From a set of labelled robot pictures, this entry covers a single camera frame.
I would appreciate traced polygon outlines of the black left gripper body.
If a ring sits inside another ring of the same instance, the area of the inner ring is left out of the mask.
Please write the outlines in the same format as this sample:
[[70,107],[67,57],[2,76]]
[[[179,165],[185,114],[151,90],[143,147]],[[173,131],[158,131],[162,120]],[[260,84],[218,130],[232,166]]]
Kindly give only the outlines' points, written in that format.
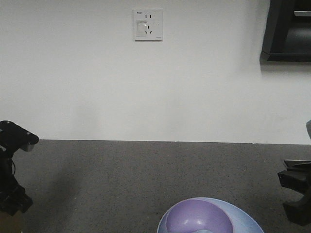
[[33,204],[25,188],[16,180],[12,165],[11,159],[0,159],[0,211],[10,216],[18,211],[25,213]]

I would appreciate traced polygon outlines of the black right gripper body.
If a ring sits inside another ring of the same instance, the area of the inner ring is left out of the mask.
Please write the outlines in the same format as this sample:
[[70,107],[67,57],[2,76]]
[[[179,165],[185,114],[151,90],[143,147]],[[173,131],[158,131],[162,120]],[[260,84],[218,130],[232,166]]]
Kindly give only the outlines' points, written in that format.
[[286,169],[278,173],[282,187],[303,195],[298,201],[284,202],[288,220],[300,226],[311,223],[311,162],[307,160],[285,160]]

